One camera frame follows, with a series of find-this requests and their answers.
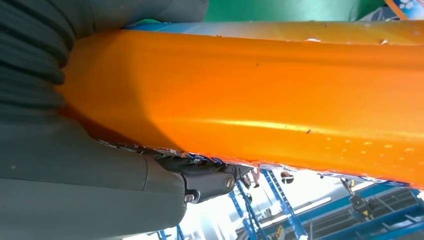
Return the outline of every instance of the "industrial machine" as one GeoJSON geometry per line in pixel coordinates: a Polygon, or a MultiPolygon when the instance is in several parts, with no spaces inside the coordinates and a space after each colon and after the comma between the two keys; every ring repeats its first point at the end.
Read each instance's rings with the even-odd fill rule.
{"type": "Polygon", "coordinates": [[[77,42],[57,90],[62,113],[108,143],[422,188],[422,33],[421,21],[142,24],[77,42]]]}

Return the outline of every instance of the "green wall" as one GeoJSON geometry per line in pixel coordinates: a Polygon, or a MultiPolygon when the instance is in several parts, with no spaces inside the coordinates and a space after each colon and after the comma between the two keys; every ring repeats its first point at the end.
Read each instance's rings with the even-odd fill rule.
{"type": "Polygon", "coordinates": [[[384,0],[209,0],[205,22],[355,21],[384,0]]]}

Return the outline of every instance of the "bolt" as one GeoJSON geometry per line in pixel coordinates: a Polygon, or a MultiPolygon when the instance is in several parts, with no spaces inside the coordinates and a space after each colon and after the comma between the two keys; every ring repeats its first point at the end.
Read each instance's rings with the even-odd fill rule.
{"type": "Polygon", "coordinates": [[[232,176],[225,180],[225,187],[230,190],[234,188],[234,178],[232,176]]]}
{"type": "Polygon", "coordinates": [[[184,202],[192,203],[195,199],[196,199],[196,196],[194,194],[187,194],[184,197],[184,202]]]}

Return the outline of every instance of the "blue scaffolding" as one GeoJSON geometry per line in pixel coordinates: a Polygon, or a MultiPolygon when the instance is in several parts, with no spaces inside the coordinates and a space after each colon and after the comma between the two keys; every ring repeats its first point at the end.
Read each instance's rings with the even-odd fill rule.
{"type": "Polygon", "coordinates": [[[423,218],[424,207],[423,204],[419,202],[373,220],[348,227],[331,235],[322,237],[321,239],[395,239],[424,229],[423,218]]]}
{"type": "Polygon", "coordinates": [[[236,199],[236,195],[234,194],[234,191],[229,194],[229,197],[231,198],[232,203],[234,204],[234,207],[237,210],[238,215],[242,219],[244,228],[247,231],[249,239],[250,240],[257,240],[258,239],[258,235],[256,233],[257,231],[262,236],[262,239],[264,239],[264,240],[268,239],[267,234],[262,229],[261,224],[260,224],[258,218],[256,217],[255,212],[254,212],[254,210],[251,206],[249,198],[246,195],[245,191],[243,190],[240,182],[237,182],[236,186],[237,186],[238,191],[240,192],[241,196],[243,197],[243,200],[244,200],[244,203],[245,203],[245,206],[246,206],[246,210],[247,210],[247,213],[248,213],[247,218],[249,219],[249,222],[247,221],[247,219],[243,215],[243,210],[240,207],[239,202],[236,199]]]}
{"type": "Polygon", "coordinates": [[[263,175],[265,176],[266,181],[269,184],[269,187],[272,190],[275,198],[279,201],[281,205],[281,209],[284,214],[287,216],[288,222],[293,229],[293,232],[298,240],[308,239],[308,234],[306,233],[305,228],[302,225],[302,222],[296,216],[295,211],[290,205],[289,201],[286,198],[276,176],[271,170],[261,170],[263,175]]]}
{"type": "MultiPolygon", "coordinates": [[[[165,234],[164,230],[160,230],[157,232],[157,237],[160,240],[167,240],[167,235],[165,234]]],[[[183,231],[181,230],[180,225],[176,226],[176,239],[177,240],[184,240],[184,234],[183,231]]]]}

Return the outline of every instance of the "gray rubber boot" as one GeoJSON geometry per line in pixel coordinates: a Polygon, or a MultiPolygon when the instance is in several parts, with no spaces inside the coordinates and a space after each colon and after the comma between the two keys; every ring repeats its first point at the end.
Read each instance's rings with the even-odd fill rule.
{"type": "Polygon", "coordinates": [[[197,22],[203,0],[0,1],[0,239],[120,239],[175,226],[185,183],[90,139],[53,86],[77,39],[147,18],[197,22]]]}

